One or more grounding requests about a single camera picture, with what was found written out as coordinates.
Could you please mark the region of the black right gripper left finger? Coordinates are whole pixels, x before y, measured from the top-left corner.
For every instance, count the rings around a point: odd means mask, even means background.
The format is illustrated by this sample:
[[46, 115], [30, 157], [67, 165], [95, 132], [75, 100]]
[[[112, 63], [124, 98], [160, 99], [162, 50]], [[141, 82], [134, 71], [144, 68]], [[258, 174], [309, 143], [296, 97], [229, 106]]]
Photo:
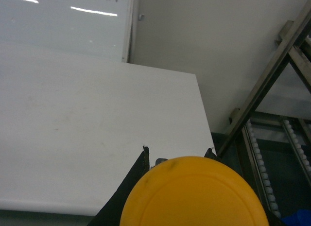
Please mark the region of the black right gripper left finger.
[[115, 193], [88, 223], [89, 226], [119, 226], [126, 200], [137, 182], [150, 170], [149, 148], [143, 151], [121, 182]]

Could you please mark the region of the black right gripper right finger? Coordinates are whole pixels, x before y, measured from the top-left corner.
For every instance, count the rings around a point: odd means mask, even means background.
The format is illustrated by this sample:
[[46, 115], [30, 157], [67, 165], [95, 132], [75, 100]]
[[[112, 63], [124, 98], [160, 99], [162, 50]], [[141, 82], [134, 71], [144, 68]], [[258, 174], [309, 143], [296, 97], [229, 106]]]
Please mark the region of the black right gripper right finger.
[[[220, 163], [222, 163], [222, 164], [224, 164], [225, 166], [228, 167], [228, 165], [226, 165], [221, 160], [221, 158], [217, 157], [213, 153], [212, 148], [208, 148], [208, 150], [206, 151], [204, 157], [213, 159], [213, 160], [215, 160], [217, 162], [220, 162]], [[266, 206], [262, 205], [262, 207], [263, 207], [263, 209], [265, 211], [265, 214], [267, 216], [267, 220], [268, 220], [270, 226], [282, 226], [283, 225], [283, 222], [279, 218], [277, 218]]]

